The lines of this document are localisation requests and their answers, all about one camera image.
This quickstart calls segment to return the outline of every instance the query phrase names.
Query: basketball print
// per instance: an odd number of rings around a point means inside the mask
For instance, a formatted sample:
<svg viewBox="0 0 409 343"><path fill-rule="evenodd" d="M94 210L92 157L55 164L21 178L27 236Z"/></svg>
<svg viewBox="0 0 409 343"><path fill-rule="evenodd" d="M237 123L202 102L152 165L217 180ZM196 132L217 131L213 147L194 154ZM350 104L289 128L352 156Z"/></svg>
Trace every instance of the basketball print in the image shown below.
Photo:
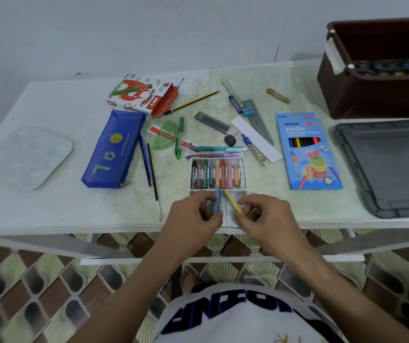
<svg viewBox="0 0 409 343"><path fill-rule="evenodd" d="M109 140L111 143L119 143L122 140L122 135L120 133L113 133Z"/></svg>

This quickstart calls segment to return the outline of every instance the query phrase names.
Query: white paper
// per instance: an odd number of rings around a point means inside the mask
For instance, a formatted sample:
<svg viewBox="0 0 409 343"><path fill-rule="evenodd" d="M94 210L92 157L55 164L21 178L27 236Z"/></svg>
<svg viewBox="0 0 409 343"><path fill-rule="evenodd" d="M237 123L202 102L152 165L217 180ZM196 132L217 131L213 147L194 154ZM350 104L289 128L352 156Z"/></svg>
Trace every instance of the white paper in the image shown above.
<svg viewBox="0 0 409 343"><path fill-rule="evenodd" d="M276 162L282 159L282 155L266 141L255 129L250 126L240 116L237 116L231 121L231 123L245 136L249 137L253 145L255 145L259 151L263 153L271 162Z"/></svg>

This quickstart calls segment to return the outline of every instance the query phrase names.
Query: black eraser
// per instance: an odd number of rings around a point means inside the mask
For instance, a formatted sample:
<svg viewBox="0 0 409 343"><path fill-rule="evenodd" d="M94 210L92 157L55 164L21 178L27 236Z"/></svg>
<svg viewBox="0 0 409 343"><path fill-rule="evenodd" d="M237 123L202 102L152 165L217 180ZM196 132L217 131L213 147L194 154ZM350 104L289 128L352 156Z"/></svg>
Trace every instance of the black eraser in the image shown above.
<svg viewBox="0 0 409 343"><path fill-rule="evenodd" d="M232 135L226 135L224 141L229 147L233 147L236 144L236 138Z"/></svg>

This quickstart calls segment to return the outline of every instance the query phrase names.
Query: hand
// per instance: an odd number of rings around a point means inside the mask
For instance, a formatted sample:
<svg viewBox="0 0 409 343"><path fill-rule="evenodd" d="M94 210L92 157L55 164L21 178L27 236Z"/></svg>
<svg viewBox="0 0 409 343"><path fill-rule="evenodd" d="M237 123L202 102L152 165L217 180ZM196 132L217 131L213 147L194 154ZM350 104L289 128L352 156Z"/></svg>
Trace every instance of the hand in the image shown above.
<svg viewBox="0 0 409 343"><path fill-rule="evenodd" d="M252 194L238 200L244 214L235 212L239 227L260 246L287 265L311 246L293 216L290 204L277 197Z"/></svg>
<svg viewBox="0 0 409 343"><path fill-rule="evenodd" d="M154 246L161 248L165 257L173 257L176 267L198 252L222 226L222 211L213 215L206 204L206 200L216 199L213 192L200 190L173 202Z"/></svg>

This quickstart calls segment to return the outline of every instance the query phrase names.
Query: gray plastic tray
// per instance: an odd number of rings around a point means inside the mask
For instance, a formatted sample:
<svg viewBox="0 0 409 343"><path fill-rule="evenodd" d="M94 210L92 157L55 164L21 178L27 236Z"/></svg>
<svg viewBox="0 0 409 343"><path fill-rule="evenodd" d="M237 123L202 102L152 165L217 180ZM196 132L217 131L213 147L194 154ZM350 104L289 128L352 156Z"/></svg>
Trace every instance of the gray plastic tray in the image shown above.
<svg viewBox="0 0 409 343"><path fill-rule="evenodd" d="M344 123L334 135L362 184L371 213L409 217L409 120Z"/></svg>

